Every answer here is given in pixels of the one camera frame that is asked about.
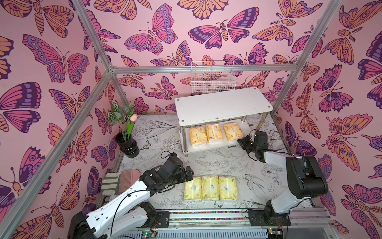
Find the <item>orange tissue pack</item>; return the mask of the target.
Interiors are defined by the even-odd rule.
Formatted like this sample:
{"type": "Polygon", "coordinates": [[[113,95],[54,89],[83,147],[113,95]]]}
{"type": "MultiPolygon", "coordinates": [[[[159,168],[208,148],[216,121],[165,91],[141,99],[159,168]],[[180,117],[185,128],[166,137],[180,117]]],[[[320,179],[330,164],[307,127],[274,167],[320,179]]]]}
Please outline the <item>orange tissue pack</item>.
{"type": "Polygon", "coordinates": [[[203,126],[190,128],[190,143],[192,147],[205,146],[207,142],[207,133],[203,126]]]}
{"type": "Polygon", "coordinates": [[[225,124],[223,129],[228,142],[244,136],[240,126],[235,122],[225,124]]]}
{"type": "Polygon", "coordinates": [[[209,143],[223,142],[223,133],[219,124],[207,124],[206,134],[209,143]]]}

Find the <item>white two-tier shelf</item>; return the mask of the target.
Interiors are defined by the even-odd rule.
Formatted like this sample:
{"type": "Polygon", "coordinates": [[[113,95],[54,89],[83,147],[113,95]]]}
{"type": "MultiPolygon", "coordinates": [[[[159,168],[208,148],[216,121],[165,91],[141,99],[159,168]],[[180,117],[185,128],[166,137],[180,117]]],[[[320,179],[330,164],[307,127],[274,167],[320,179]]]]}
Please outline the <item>white two-tier shelf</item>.
{"type": "Polygon", "coordinates": [[[263,118],[273,110],[273,106],[257,88],[245,88],[175,99],[180,125],[180,138],[184,155],[238,144],[237,139],[228,141],[223,135],[221,142],[192,146],[190,128],[217,123],[223,127],[227,123],[237,123],[247,136],[251,129],[246,118],[261,114],[263,118]]]}

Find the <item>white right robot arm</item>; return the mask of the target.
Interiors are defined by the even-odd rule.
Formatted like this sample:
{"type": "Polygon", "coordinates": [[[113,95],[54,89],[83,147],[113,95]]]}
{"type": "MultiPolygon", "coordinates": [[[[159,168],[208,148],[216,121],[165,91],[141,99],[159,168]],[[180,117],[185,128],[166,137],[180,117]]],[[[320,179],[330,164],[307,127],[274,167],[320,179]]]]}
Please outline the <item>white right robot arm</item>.
{"type": "Polygon", "coordinates": [[[263,210],[248,210],[251,226],[290,226],[289,215],[301,202],[328,192],[328,184],[313,156],[295,156],[268,148],[268,135],[255,131],[237,142],[247,154],[255,154],[256,160],[286,170],[287,189],[277,198],[269,200],[263,210]]]}

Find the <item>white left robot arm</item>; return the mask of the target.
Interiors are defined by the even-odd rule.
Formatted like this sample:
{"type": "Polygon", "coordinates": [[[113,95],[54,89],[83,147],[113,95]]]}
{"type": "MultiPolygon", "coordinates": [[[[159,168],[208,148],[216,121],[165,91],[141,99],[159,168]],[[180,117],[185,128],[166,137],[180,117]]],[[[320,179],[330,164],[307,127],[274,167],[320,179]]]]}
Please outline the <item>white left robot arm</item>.
{"type": "Polygon", "coordinates": [[[119,196],[86,215],[77,213],[72,219],[69,239],[116,239],[142,226],[158,225],[157,211],[148,201],[153,195],[172,190],[175,185],[193,180],[194,172],[184,166],[172,152],[163,165],[145,171],[119,196]]]}

